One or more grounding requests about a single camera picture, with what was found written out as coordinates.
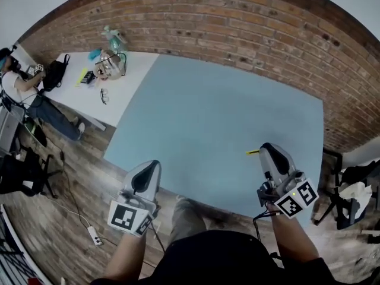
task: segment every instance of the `glasses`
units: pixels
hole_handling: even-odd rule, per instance
[[[107,95],[108,95],[108,90],[106,88],[102,88],[100,90],[100,98],[102,99],[102,103],[104,105],[106,105],[107,102],[109,102],[109,97]]]

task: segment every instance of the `yellow object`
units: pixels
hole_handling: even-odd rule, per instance
[[[245,154],[247,155],[253,155],[253,154],[258,154],[260,150],[252,150],[252,151],[247,151]]]
[[[79,87],[79,85],[81,84],[82,79],[84,78],[84,76],[86,75],[87,72],[88,72],[88,69],[87,69],[87,68],[84,68],[84,69],[82,70],[82,73],[81,73],[79,79],[77,80],[77,83],[75,83],[75,86],[76,86],[76,87]]]

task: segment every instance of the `black backpack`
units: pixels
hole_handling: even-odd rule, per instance
[[[39,93],[44,91],[50,92],[55,87],[61,86],[62,78],[64,77],[65,70],[69,64],[70,55],[66,54],[63,62],[54,60],[46,69],[46,76],[43,79],[43,89]]]

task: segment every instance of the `hand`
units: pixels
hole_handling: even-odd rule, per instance
[[[268,207],[269,212],[278,211],[278,208],[271,202],[267,202],[267,207]]]

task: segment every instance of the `jeans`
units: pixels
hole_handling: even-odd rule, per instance
[[[71,140],[78,140],[80,131],[45,96],[37,96],[27,109],[32,118],[40,118]]]
[[[175,240],[197,235],[207,230],[203,218],[197,212],[193,203],[186,198],[182,198],[177,202],[174,208],[172,224],[173,229],[168,246]]]

